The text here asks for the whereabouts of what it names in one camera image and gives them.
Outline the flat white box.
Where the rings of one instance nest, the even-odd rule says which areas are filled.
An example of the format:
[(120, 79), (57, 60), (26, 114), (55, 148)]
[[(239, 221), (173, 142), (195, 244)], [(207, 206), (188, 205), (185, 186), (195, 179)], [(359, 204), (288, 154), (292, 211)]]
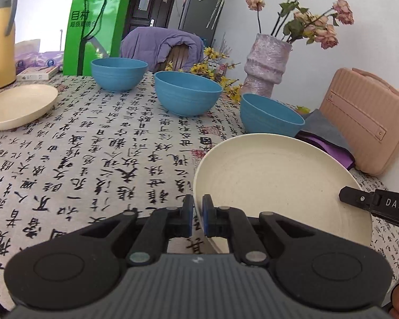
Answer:
[(17, 76), (17, 81), (48, 81), (59, 72), (58, 66), (28, 67)]

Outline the grey refrigerator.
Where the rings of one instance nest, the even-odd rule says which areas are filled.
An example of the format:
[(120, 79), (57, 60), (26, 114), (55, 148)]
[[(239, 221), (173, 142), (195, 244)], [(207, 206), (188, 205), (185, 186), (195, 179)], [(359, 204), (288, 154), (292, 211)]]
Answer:
[(224, 0), (185, 0), (178, 29), (200, 37), (205, 47), (214, 42)]

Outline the wooden chair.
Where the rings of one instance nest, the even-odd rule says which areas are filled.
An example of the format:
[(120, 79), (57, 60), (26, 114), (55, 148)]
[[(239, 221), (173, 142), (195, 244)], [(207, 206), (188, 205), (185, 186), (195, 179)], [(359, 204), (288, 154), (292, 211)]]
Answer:
[(189, 57), (189, 47), (187, 45), (176, 45), (168, 54), (167, 65), (174, 71), (181, 70)]

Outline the dark entrance door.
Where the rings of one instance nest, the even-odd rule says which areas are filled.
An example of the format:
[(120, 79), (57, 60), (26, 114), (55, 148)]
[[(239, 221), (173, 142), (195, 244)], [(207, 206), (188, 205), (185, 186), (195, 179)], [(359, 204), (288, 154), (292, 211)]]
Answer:
[(122, 38), (137, 27), (167, 28), (176, 0), (129, 0)]

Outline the grey purple cloth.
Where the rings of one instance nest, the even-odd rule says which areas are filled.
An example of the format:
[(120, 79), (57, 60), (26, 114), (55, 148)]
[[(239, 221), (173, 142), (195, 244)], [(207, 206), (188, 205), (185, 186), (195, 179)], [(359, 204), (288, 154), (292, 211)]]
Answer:
[(296, 138), (329, 154), (347, 170), (355, 165), (355, 157), (349, 144), (338, 129), (319, 110), (303, 115), (305, 125)]

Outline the yellow flower branch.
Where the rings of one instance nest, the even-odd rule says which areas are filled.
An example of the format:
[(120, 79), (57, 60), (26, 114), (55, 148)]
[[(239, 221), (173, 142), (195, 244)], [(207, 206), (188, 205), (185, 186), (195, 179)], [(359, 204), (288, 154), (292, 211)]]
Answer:
[(192, 66), (184, 68), (181, 60), (171, 56), (165, 63), (165, 71), (178, 71), (191, 73), (208, 78), (218, 83), (223, 88), (223, 93), (234, 104), (241, 101), (241, 88), (243, 84), (238, 79), (230, 79), (226, 76), (228, 70), (233, 70), (239, 63), (229, 63), (230, 59), (226, 53), (218, 52), (212, 47), (206, 47), (203, 52), (204, 58)]

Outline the purple plastic bag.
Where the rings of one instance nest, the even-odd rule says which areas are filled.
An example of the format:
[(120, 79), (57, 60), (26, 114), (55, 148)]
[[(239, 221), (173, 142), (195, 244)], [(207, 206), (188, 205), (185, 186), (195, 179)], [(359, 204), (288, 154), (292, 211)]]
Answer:
[(26, 70), (30, 67), (63, 67), (63, 51), (49, 51), (45, 53), (28, 52), (15, 56), (15, 72)]

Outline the green paper bag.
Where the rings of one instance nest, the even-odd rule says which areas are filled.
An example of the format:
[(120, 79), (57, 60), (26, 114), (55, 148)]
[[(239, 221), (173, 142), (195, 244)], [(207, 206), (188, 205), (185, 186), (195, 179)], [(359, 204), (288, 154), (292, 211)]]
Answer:
[(91, 62), (119, 56), (130, 0), (72, 0), (63, 74), (90, 76)]

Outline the pink textured vase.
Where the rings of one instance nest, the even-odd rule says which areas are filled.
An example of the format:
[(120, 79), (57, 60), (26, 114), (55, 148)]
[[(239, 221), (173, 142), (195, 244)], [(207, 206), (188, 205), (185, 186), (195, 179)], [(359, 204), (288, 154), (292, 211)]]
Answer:
[(252, 93), (270, 98), (274, 86), (282, 82), (291, 50), (291, 44), (259, 33), (246, 58), (241, 95)]

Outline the purple jacket on chair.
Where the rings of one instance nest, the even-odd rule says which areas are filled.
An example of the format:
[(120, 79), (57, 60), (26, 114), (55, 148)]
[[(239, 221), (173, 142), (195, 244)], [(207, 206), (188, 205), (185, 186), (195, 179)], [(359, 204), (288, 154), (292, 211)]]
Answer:
[(166, 61), (172, 48), (188, 47), (187, 60), (182, 67), (190, 69), (203, 59), (204, 43), (195, 34), (162, 27), (137, 27), (121, 41), (119, 55), (148, 64), (148, 71), (156, 72), (158, 64)]

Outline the cream plate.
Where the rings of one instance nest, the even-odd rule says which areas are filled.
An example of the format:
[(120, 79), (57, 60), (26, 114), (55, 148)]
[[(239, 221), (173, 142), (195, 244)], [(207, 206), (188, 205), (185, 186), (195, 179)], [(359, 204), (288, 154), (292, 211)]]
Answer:
[(0, 93), (0, 131), (19, 128), (53, 108), (58, 90), (46, 84), (29, 84)]
[(249, 217), (275, 212), (369, 247), (371, 215), (339, 200), (344, 187), (360, 186), (327, 153), (295, 138), (259, 133), (213, 147), (196, 169), (193, 194), (200, 218), (209, 194), (215, 207), (235, 207)]

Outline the blue bowl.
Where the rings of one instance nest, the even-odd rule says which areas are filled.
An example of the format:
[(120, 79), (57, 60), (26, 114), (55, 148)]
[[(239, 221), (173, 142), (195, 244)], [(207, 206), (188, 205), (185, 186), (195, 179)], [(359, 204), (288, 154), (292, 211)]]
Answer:
[(241, 122), (246, 133), (271, 133), (295, 137), (305, 120), (291, 108), (264, 96), (243, 94)]
[(180, 117), (196, 117), (208, 112), (223, 88), (216, 82), (191, 73), (159, 71), (154, 74), (158, 101)]
[(91, 61), (91, 73), (100, 88), (110, 92), (127, 92), (138, 85), (148, 64), (131, 58), (98, 58)]

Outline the dried pink roses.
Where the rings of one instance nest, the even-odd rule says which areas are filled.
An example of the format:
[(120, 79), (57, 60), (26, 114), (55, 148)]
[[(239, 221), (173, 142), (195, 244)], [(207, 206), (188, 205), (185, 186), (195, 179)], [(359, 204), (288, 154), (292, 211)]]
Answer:
[(306, 40), (308, 45), (318, 43), (324, 50), (339, 44), (335, 28), (354, 24), (353, 12), (345, 0), (336, 0), (321, 14), (313, 14), (302, 7), (300, 0), (287, 0), (280, 4), (277, 21), (270, 34), (259, 29), (254, 50), (288, 53), (297, 40)]

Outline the pink suitcase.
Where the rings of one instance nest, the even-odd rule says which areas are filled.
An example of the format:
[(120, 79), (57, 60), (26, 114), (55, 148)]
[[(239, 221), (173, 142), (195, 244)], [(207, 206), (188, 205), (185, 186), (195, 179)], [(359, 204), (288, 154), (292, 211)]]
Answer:
[(357, 170), (383, 174), (399, 155), (399, 91), (375, 74), (340, 68), (319, 108), (347, 141)]

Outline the calligraphy tablecloth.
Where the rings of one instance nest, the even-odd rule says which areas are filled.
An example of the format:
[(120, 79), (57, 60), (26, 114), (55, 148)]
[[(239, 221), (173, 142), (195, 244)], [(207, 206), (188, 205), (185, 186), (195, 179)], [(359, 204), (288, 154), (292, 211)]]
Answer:
[(174, 238), (156, 263), (129, 266), (137, 219), (194, 198), (196, 169), (245, 135), (220, 101), (176, 117), (147, 75), (131, 92), (55, 77), (54, 107), (0, 132), (0, 318), (388, 318), (399, 228), (371, 215), (371, 246), (275, 212), (247, 216), (269, 256), (247, 266), (224, 238)]

